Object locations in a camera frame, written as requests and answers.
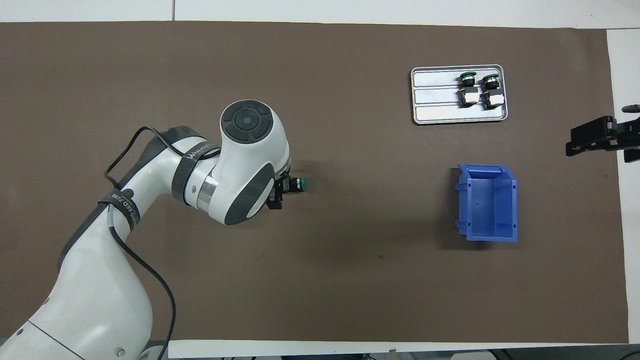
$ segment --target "blue plastic container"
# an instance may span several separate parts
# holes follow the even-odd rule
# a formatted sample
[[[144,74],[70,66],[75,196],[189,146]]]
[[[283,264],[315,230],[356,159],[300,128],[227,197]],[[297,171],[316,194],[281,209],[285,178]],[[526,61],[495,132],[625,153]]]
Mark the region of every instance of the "blue plastic container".
[[[470,241],[518,241],[516,179],[500,165],[458,165],[462,170],[458,231]]]

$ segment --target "center button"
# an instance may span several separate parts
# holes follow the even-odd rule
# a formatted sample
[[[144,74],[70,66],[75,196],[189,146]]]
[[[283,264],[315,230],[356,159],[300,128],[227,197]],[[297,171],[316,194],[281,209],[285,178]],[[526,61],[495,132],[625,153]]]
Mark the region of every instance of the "center button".
[[[253,109],[241,109],[235,116],[236,126],[242,130],[251,130],[258,126],[260,115]]]

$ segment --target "green cap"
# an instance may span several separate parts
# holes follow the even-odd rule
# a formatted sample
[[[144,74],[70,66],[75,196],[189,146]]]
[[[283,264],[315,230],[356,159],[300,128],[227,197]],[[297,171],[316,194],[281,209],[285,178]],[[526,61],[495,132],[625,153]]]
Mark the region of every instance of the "green cap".
[[[487,81],[487,80],[495,79],[495,78],[498,78],[498,76],[499,76],[498,74],[489,74],[489,75],[487,75],[487,76],[483,77],[483,78],[482,78],[482,81]]]
[[[305,192],[307,190],[307,177],[300,177],[300,190]]]

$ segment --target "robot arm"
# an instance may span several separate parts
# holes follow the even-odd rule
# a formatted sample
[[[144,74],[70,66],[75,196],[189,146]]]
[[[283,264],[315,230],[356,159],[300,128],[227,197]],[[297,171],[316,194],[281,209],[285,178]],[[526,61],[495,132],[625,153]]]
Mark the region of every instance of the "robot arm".
[[[231,104],[220,129],[221,149],[188,127],[169,129],[147,145],[120,181],[122,191],[108,194],[121,211],[109,213],[113,205],[101,202],[76,231],[47,300],[0,347],[0,360],[138,358],[151,333],[151,306],[108,220],[126,239],[153,201],[170,193],[234,225],[254,216],[269,196],[277,198],[274,191],[282,192],[283,183],[300,183],[289,178],[289,144],[267,105],[253,100]]]

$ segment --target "brown table surface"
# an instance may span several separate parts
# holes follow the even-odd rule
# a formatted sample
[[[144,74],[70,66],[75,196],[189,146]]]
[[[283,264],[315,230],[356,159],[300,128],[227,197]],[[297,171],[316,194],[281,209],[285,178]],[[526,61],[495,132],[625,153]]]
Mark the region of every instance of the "brown table surface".
[[[604,30],[13,23],[0,47],[0,336],[46,298],[137,128],[219,141],[224,107],[254,98],[309,191],[233,227],[152,206],[128,241],[175,293],[175,339],[628,341],[615,154],[564,155],[612,113]],[[504,67],[506,120],[412,122],[414,67],[485,63]],[[509,167],[518,243],[458,234],[458,163]],[[136,272],[162,338],[168,301]]]

